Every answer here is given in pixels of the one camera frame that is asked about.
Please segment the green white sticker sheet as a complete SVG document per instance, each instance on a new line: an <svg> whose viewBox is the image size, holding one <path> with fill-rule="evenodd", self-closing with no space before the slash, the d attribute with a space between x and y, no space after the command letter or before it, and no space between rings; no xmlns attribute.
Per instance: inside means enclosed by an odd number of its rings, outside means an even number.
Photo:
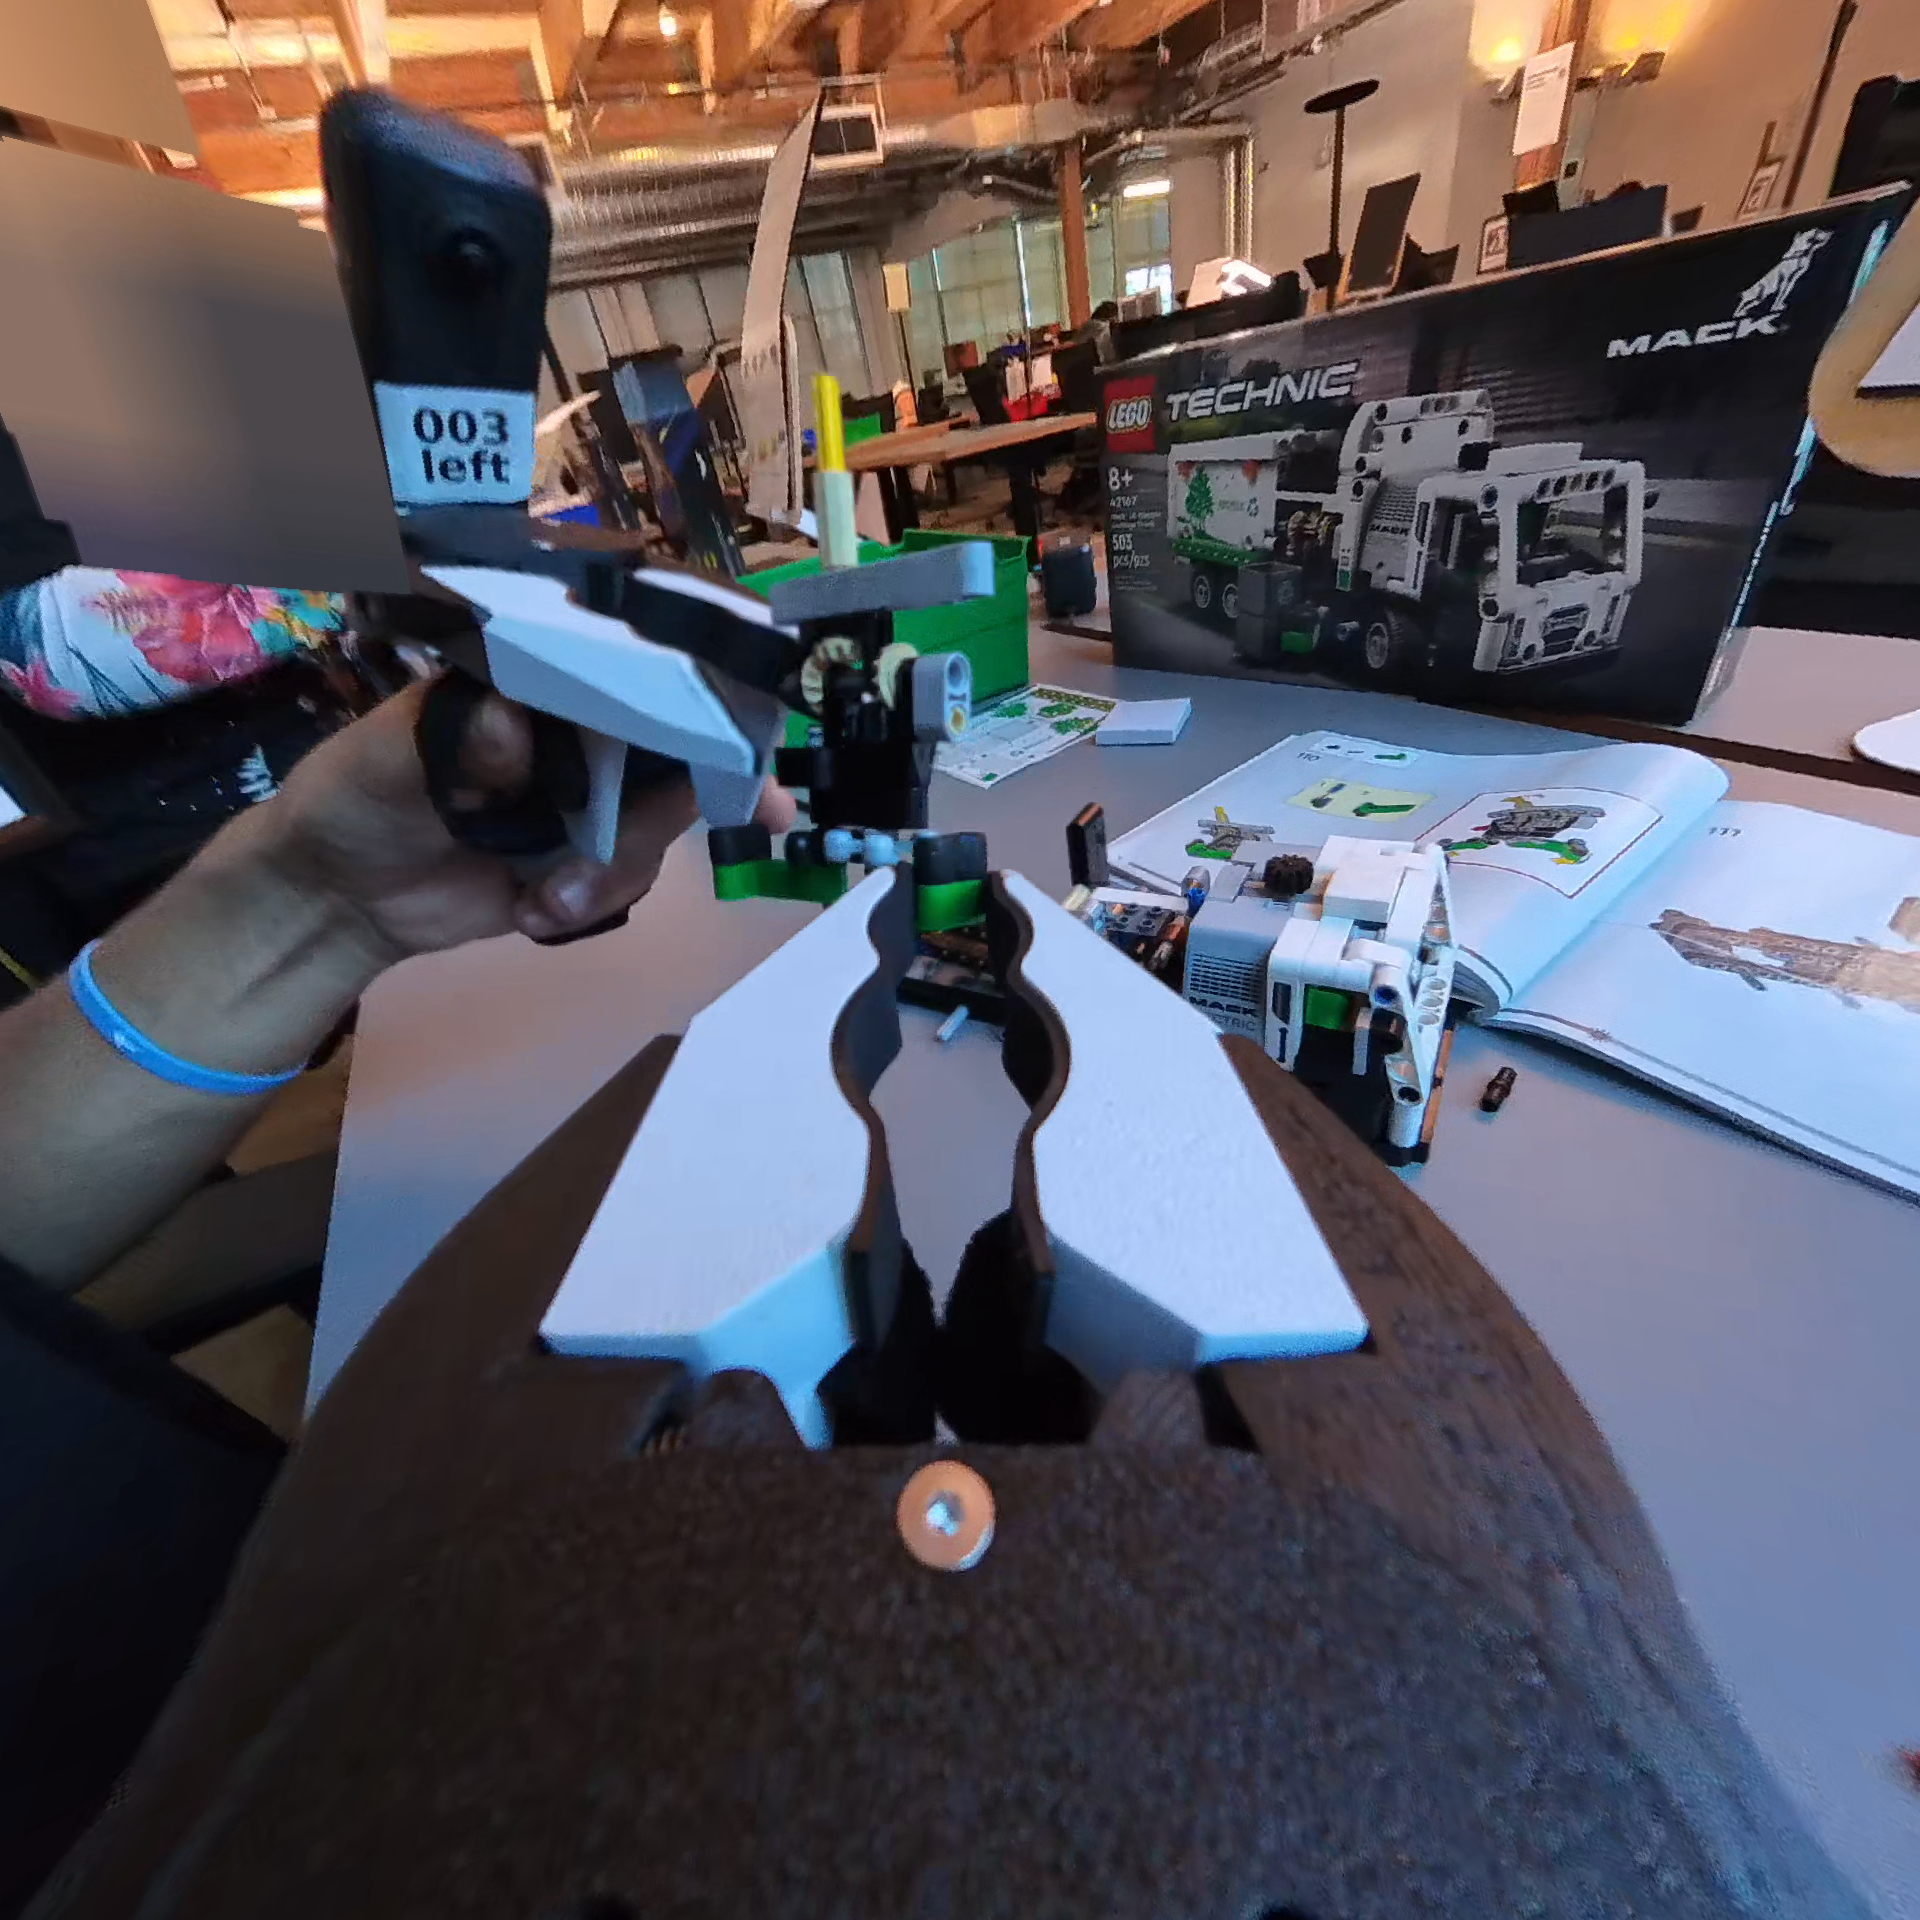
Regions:
<svg viewBox="0 0 1920 1920"><path fill-rule="evenodd" d="M961 739L936 750L936 770L977 788L999 786L1094 736L1115 706L1120 702L1114 698L1078 689L1018 689L993 704L974 706Z"/></svg>

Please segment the black box yellow emblem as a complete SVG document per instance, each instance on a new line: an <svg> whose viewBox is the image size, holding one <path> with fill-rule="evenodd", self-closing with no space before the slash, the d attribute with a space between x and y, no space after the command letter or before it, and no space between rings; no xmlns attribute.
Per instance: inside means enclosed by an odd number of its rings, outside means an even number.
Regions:
<svg viewBox="0 0 1920 1920"><path fill-rule="evenodd" d="M680 350L671 345L623 354L611 375L663 540L684 563L738 580L745 568L734 516Z"/></svg>

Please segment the person's left hand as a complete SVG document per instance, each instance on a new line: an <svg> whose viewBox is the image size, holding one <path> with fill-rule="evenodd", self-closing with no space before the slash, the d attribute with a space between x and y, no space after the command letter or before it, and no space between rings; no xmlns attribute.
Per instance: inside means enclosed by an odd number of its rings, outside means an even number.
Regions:
<svg viewBox="0 0 1920 1920"><path fill-rule="evenodd" d="M103 939L230 970L307 967L340 1016L401 960L520 932L558 943L636 905L698 820L686 774L628 806L615 857L520 872L459 844L416 750L428 689L409 689L312 752L278 800L209 847Z"/></svg>

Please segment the dark lego set box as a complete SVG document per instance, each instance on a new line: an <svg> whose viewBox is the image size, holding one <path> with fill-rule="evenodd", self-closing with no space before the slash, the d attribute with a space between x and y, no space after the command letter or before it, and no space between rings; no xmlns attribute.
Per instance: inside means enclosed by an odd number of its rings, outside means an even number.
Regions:
<svg viewBox="0 0 1920 1920"><path fill-rule="evenodd" d="M1097 404L1119 665L1688 723L1913 188L1166 345Z"/></svg>

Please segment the black floor lamp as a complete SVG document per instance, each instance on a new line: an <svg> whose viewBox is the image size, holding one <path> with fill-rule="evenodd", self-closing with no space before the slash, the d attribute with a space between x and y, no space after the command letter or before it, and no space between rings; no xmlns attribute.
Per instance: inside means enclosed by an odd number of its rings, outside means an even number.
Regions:
<svg viewBox="0 0 1920 1920"><path fill-rule="evenodd" d="M1311 256L1311 276L1316 275L1314 287L1331 292L1337 287L1343 268L1343 200L1347 183L1347 121L1351 108L1368 104L1378 94L1380 81L1351 81L1314 94L1303 111L1311 116L1334 116L1331 134L1331 186L1329 186L1329 246L1321 254Z"/></svg>

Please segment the lego gear subassembly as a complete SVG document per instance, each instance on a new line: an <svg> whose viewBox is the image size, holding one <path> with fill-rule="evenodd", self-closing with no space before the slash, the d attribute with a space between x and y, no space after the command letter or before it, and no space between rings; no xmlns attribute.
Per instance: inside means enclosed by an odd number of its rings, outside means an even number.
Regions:
<svg viewBox="0 0 1920 1920"><path fill-rule="evenodd" d="M775 619L810 642L801 711L808 746L775 755L775 779L801 793L810 828L775 854L762 823L708 830L718 900L790 898L832 905L851 872L897 874L914 897L913 844L929 832L936 752L971 718L971 663L923 654L897 636L897 616L993 594L993 551L961 545L874 566L857 558L855 478L832 375L812 383L816 462L812 510L822 547L810 576L768 591Z"/></svg>

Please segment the light blue wristband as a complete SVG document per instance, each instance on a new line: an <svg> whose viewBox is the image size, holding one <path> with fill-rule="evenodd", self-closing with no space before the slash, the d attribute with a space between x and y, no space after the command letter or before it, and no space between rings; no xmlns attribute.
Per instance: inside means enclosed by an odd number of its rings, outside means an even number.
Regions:
<svg viewBox="0 0 1920 1920"><path fill-rule="evenodd" d="M234 1099L272 1095L307 1072L307 1063L274 1072L235 1072L188 1062L186 1056L159 1046L124 1011L119 1011L102 987L94 967L97 951L98 943L84 945L70 962L65 980L80 1019L121 1063L148 1074L167 1088Z"/></svg>

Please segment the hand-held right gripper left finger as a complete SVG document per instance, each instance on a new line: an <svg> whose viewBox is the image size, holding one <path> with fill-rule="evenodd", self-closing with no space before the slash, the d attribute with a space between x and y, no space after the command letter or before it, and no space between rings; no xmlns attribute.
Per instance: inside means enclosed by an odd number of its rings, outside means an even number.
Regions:
<svg viewBox="0 0 1920 1920"><path fill-rule="evenodd" d="M825 1382L881 1350L900 1291L874 1090L914 943L895 864L694 1018L544 1313L551 1353L756 1375L832 1443Z"/></svg>

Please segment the green plastic bin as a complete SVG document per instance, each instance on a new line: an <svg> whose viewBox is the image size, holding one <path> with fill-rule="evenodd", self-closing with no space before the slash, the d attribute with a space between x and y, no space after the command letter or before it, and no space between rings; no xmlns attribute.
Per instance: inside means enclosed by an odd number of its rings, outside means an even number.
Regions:
<svg viewBox="0 0 1920 1920"><path fill-rule="evenodd" d="M900 543L862 538L862 566L908 554L931 554L947 547L983 545L993 551L993 594L971 598L943 608L897 616L897 636L923 654L953 651L971 663L974 706L983 706L1028 682L1027 675L1027 543L1019 536L980 536L974 530L906 530Z"/></svg>

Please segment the white black lego truck model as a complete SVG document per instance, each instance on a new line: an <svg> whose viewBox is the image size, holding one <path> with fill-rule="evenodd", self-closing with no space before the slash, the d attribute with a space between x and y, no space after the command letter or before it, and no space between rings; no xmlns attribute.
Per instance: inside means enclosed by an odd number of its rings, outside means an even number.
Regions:
<svg viewBox="0 0 1920 1920"><path fill-rule="evenodd" d="M1456 1025L1444 850L1335 834L1311 854L1216 818L1183 879L1122 875L1099 806L1066 844L1079 921L1294 1072L1388 1166L1428 1161Z"/></svg>

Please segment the background wooden table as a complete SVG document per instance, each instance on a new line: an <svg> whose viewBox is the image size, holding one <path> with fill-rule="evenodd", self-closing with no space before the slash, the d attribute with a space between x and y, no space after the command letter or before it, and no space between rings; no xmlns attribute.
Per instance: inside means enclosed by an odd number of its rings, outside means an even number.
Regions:
<svg viewBox="0 0 1920 1920"><path fill-rule="evenodd" d="M961 426L953 420L919 423L872 439L854 441L846 451L851 473L878 473L919 465L952 467L999 462L1010 473L1015 532L1027 543L1040 540L1040 494L1025 473L1027 448L1070 441L1097 426L1097 412L1040 416L1007 423Z"/></svg>

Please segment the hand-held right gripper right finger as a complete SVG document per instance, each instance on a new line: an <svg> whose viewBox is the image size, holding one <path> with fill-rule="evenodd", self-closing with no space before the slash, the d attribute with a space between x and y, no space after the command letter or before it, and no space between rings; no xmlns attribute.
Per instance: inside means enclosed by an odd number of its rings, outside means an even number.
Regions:
<svg viewBox="0 0 1920 1920"><path fill-rule="evenodd" d="M993 875L1012 1215L1067 1362L1351 1353L1369 1326L1209 1019L1015 872Z"/></svg>

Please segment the open instruction booklet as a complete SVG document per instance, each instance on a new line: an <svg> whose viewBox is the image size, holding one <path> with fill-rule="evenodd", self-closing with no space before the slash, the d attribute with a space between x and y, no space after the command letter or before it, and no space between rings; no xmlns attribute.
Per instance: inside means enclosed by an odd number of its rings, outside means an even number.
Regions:
<svg viewBox="0 0 1920 1920"><path fill-rule="evenodd" d="M1312 732L1124 832L1111 864L1164 895L1220 866L1223 898L1334 838L1439 849L1478 1018L1916 1198L1916 838L1728 791L1679 747Z"/></svg>

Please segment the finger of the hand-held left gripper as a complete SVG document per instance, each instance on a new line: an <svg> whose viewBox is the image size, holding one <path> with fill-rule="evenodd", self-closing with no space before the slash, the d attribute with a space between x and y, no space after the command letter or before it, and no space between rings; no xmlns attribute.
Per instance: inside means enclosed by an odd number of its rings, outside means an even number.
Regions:
<svg viewBox="0 0 1920 1920"><path fill-rule="evenodd" d="M556 578L426 566L423 580L473 614L471 673L497 696L684 763L708 823L752 820L772 774L775 692L588 611Z"/></svg>
<svg viewBox="0 0 1920 1920"><path fill-rule="evenodd" d="M694 569L623 569L617 617L640 639L690 656L724 682L804 714L810 642L768 602Z"/></svg>

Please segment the person's left forearm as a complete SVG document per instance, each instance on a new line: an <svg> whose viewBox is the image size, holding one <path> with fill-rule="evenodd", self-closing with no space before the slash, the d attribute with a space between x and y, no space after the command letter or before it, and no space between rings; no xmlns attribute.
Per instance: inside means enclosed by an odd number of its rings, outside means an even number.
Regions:
<svg viewBox="0 0 1920 1920"><path fill-rule="evenodd" d="M121 943L98 943L94 967L159 1046L235 1072L312 1066L343 1011L310 967L230 970ZM57 1290L88 1284L222 1166L286 1088L244 1099L167 1088L92 1033L65 979L36 992L4 1012L4 1259Z"/></svg>

